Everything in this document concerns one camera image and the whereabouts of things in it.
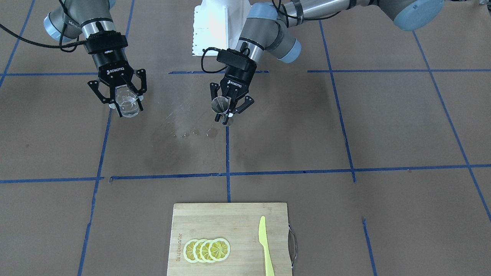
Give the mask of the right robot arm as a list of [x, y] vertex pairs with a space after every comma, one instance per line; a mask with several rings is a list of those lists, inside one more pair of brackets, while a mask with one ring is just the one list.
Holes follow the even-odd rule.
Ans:
[[143, 110], [146, 71], [133, 70], [128, 63], [124, 51], [127, 39], [116, 30], [110, 14], [114, 5], [114, 0], [64, 0], [63, 6], [44, 19], [44, 29], [64, 44], [84, 35], [84, 48], [98, 71], [98, 78], [89, 81], [89, 87], [120, 117], [132, 118]]

